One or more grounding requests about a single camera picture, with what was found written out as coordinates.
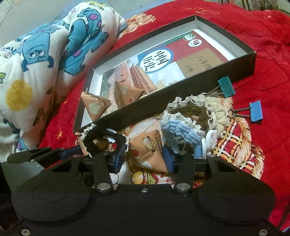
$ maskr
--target yellow circle pattern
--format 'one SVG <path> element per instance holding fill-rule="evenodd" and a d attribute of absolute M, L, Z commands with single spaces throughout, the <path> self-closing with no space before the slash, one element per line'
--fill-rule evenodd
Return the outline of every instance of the yellow circle pattern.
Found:
<path fill-rule="evenodd" d="M 23 80 L 14 81 L 7 90 L 6 103 L 12 111 L 26 109 L 32 99 L 32 88 Z"/>
<path fill-rule="evenodd" d="M 133 184 L 142 184 L 144 182 L 144 174 L 142 171 L 137 171 L 131 175 L 131 182 Z"/>

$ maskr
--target cartoon-print comforter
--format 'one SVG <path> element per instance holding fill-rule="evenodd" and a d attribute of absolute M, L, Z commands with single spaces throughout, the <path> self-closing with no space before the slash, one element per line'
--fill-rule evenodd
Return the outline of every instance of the cartoon-print comforter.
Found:
<path fill-rule="evenodd" d="M 0 161 L 38 147 L 53 105 L 108 52 L 125 20 L 88 1 L 0 49 Z"/>

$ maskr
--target blue knitted fabric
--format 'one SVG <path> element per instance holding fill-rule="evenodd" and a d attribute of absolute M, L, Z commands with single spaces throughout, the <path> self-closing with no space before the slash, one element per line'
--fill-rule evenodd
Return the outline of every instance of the blue knitted fabric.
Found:
<path fill-rule="evenodd" d="M 177 137 L 185 140 L 192 147 L 201 145 L 201 137 L 180 120 L 169 120 L 166 125 L 160 123 L 160 126 L 162 140 L 176 153 L 179 152 Z"/>

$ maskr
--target green binder clip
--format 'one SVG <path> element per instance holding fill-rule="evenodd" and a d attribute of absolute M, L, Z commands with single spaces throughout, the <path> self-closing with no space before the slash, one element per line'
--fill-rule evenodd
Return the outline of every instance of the green binder clip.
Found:
<path fill-rule="evenodd" d="M 246 111 L 250 110 L 250 115 L 241 115 L 238 114 L 237 112 L 239 111 Z M 250 106 L 248 108 L 243 108 L 243 109 L 238 109 L 234 110 L 232 108 L 229 109 L 229 111 L 232 111 L 232 116 L 228 116 L 230 119 L 234 117 L 244 117 L 244 118 L 250 118 L 251 122 L 255 123 L 261 123 L 263 119 L 263 114 L 262 114 L 262 107 L 261 107 L 261 102 L 260 100 L 250 103 Z"/>
<path fill-rule="evenodd" d="M 207 93 L 201 93 L 201 94 L 204 94 L 205 96 L 211 96 L 211 97 L 218 97 L 218 96 L 223 95 L 224 98 L 235 95 L 234 88 L 233 88 L 232 83 L 231 83 L 230 79 L 228 78 L 228 76 L 225 76 L 225 77 L 222 77 L 221 79 L 219 79 L 218 84 L 219 84 L 219 86 L 217 86 L 213 90 L 211 90 Z M 217 90 L 218 88 L 221 88 L 222 92 L 210 95 L 213 91 Z"/>

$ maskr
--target blue cartoon monster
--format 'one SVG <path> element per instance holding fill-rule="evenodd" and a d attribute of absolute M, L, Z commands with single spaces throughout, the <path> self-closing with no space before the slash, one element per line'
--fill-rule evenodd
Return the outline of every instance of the blue cartoon monster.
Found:
<path fill-rule="evenodd" d="M 22 35 L 21 37 L 17 38 L 15 41 L 20 42 L 24 37 L 26 37 L 28 35 L 33 35 L 35 33 L 43 33 L 43 32 L 53 33 L 56 30 L 58 30 L 58 27 L 56 25 L 66 26 L 66 23 L 63 20 L 56 20 L 54 22 L 45 23 L 45 24 L 33 29 L 29 33 Z"/>
<path fill-rule="evenodd" d="M 48 68 L 54 66 L 54 60 L 48 55 L 50 35 L 48 32 L 35 33 L 24 41 L 22 46 L 22 61 L 23 72 L 27 71 L 27 65 L 48 61 Z"/>
<path fill-rule="evenodd" d="M 10 51 L 13 55 L 16 54 L 17 52 L 17 48 L 14 48 L 14 47 L 3 47 L 3 48 L 0 48 L 0 51 Z"/>
<path fill-rule="evenodd" d="M 13 123 L 9 122 L 9 121 L 8 121 L 7 119 L 5 119 L 5 118 L 4 118 L 4 120 L 3 120 L 3 123 L 4 123 L 4 124 L 9 124 L 10 127 L 11 127 L 11 129 L 12 129 L 12 133 L 18 135 L 18 137 L 19 137 L 19 141 L 17 142 L 17 149 L 18 149 L 19 151 L 26 151 L 26 150 L 28 150 L 28 148 L 26 147 L 26 145 L 25 145 L 23 139 L 20 138 L 20 135 L 19 135 L 19 134 L 20 134 L 20 129 L 16 128 L 15 125 L 14 125 Z"/>
<path fill-rule="evenodd" d="M 73 22 L 66 51 L 59 63 L 59 69 L 74 76 L 84 70 L 82 63 L 87 52 L 97 50 L 109 37 L 107 32 L 100 30 L 102 20 L 97 10 L 83 9 L 78 17 L 86 17 L 88 23 L 81 18 Z"/>

